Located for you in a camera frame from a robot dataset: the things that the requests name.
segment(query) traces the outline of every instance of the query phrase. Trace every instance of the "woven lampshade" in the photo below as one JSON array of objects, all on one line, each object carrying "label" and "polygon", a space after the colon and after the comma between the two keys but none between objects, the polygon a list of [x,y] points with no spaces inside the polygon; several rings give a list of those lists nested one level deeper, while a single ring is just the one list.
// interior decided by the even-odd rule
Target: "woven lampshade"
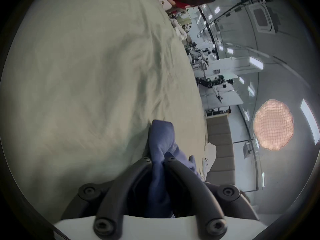
[{"label": "woven lampshade", "polygon": [[293,136],[294,118],[286,104],[270,99],[257,111],[253,130],[260,146],[277,151]]}]

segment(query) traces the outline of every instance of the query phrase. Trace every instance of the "bed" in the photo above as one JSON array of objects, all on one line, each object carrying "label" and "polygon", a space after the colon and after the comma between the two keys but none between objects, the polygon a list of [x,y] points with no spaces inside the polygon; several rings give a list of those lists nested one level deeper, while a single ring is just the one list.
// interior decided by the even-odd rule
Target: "bed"
[{"label": "bed", "polygon": [[10,47],[0,104],[12,174],[52,223],[81,185],[141,158],[153,119],[173,123],[201,169],[201,98],[158,0],[35,0]]}]

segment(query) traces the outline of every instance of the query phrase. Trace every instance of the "white cloth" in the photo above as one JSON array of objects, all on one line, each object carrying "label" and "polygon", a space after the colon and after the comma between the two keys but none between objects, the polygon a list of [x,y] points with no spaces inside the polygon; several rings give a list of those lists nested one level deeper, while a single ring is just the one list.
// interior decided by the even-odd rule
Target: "white cloth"
[{"label": "white cloth", "polygon": [[170,21],[172,26],[176,30],[179,40],[180,41],[186,40],[188,38],[188,35],[186,31],[183,29],[183,27],[178,23],[178,21],[175,18],[170,19]]},{"label": "white cloth", "polygon": [[6,58],[0,104],[10,170],[53,223],[80,186],[141,158],[153,119],[172,122],[179,148],[202,165],[200,94],[157,0],[35,0]]},{"label": "white cloth", "polygon": [[171,3],[168,0],[158,0],[162,8],[167,11],[172,8]]},{"label": "white cloth", "polygon": [[202,158],[202,181],[206,181],[207,174],[217,158],[216,146],[208,143],[204,148],[204,157]]}]

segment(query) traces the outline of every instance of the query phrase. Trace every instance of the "ceiling light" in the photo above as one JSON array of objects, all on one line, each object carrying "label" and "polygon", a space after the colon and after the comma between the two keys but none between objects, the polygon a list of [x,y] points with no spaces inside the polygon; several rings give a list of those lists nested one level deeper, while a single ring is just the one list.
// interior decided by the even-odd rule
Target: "ceiling light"
[{"label": "ceiling light", "polygon": [[248,86],[248,91],[252,94],[252,96],[256,94],[255,91],[250,86]]},{"label": "ceiling light", "polygon": [[308,124],[310,126],[312,135],[313,135],[313,139],[314,139],[314,143],[317,144],[318,141],[320,140],[320,131],[319,131],[319,127],[317,124],[317,121],[310,109],[310,107],[308,106],[308,104],[306,103],[306,101],[303,99],[302,100],[302,104],[300,106],[304,116],[306,117],[306,120],[308,121]]},{"label": "ceiling light", "polygon": [[254,139],[256,141],[256,145],[257,145],[257,148],[259,149],[260,148],[260,145],[259,145],[259,141],[257,138]]},{"label": "ceiling light", "polygon": [[263,63],[261,61],[251,56],[249,57],[249,61],[251,64],[255,65],[257,68],[263,70]]},{"label": "ceiling light", "polygon": [[215,10],[214,13],[217,14],[220,11],[220,7],[218,6]]},{"label": "ceiling light", "polygon": [[245,81],[243,80],[243,78],[241,76],[239,76],[239,81],[240,81],[240,83],[245,84]]},{"label": "ceiling light", "polygon": [[253,130],[259,145],[278,151],[288,144],[294,134],[294,117],[286,104],[270,99],[256,112]]},{"label": "ceiling light", "polygon": [[233,54],[233,50],[230,49],[230,48],[227,48],[226,51],[227,51],[229,54]]},{"label": "ceiling light", "polygon": [[266,181],[264,178],[264,172],[262,173],[262,187],[264,188],[266,186]]},{"label": "ceiling light", "polygon": [[246,119],[247,121],[250,121],[250,116],[249,116],[249,114],[248,114],[247,111],[244,112],[244,115],[245,115],[245,119]]}]

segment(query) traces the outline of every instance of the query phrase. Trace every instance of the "screw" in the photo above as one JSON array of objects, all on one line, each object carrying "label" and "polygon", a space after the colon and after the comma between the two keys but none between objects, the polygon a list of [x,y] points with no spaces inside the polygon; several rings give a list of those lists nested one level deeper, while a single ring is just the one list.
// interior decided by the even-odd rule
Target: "screw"
[{"label": "screw", "polygon": [[86,195],[92,195],[95,192],[95,189],[93,187],[87,187],[84,191],[83,191]]},{"label": "screw", "polygon": [[226,187],[226,188],[222,191],[222,193],[223,193],[225,196],[230,197],[230,196],[234,195],[235,191],[234,191],[232,188],[230,188],[230,187]]},{"label": "screw", "polygon": [[224,219],[214,219],[209,222],[207,232],[213,236],[219,236],[227,231],[227,224]]},{"label": "screw", "polygon": [[97,219],[94,223],[94,229],[97,233],[106,236],[112,235],[114,232],[112,223],[106,218]]}]

